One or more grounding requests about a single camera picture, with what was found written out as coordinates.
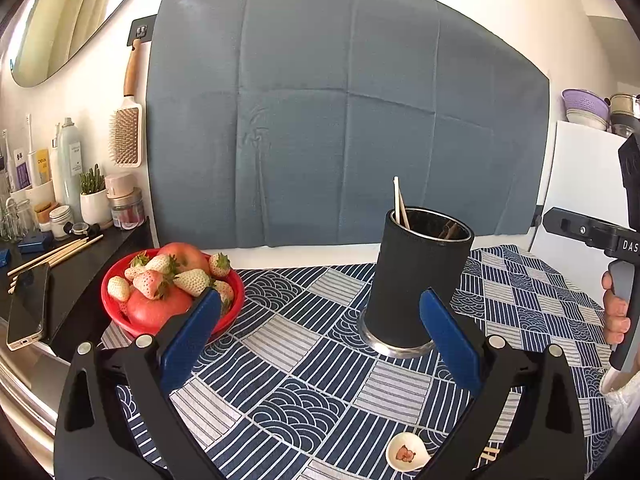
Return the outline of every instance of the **potted plant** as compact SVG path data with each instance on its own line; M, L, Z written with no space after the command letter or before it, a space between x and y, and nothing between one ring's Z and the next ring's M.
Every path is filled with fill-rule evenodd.
M113 225L104 176L100 174L97 164L95 168L89 168L89 171L80 174L80 191L82 219L89 225L100 224L101 229Z

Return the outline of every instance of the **finger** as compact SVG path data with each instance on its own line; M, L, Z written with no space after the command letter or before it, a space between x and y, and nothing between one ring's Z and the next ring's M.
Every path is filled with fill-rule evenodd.
M624 338L624 334L604 329L604 341L606 341L610 345L619 345L620 343L622 343Z
M602 288L604 290L610 290L612 286L613 286L613 279L609 271L607 271L602 275Z
M622 316L605 316L604 326L612 332L626 333L631 327L631 320Z
M626 310L628 309L626 301L615 296L610 290L604 293L602 302L608 316L626 316Z

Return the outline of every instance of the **gray cloth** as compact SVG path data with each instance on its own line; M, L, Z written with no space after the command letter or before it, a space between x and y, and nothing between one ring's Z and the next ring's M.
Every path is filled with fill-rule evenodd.
M379 242L407 205L525 233L548 79L435 0L162 0L146 92L161 241Z

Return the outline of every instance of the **stainless steel pot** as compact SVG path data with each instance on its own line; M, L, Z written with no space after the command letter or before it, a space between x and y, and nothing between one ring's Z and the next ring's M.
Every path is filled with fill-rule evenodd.
M612 114L623 114L640 119L640 99L629 94L613 94L609 108Z
M612 131L622 137L640 133L640 96L613 94L608 101Z

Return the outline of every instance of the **tablecloth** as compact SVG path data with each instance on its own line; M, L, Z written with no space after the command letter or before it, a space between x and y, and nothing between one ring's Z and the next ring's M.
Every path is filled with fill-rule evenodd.
M240 316L170 396L229 479L409 478L386 463L390 438L415 432L431 454L443 443L469 392L435 350L398 360L364 344L356 320L374 272L375 264L239 271L246 292ZM514 245L471 251L451 304L513 347L540 351L555 342L564 349L591 471L612 433L598 391L610 353L602 308ZM103 342L123 346L127 339L112 325ZM118 394L143 455L163 465L128 388ZM519 398L514 388L489 446L502 445Z

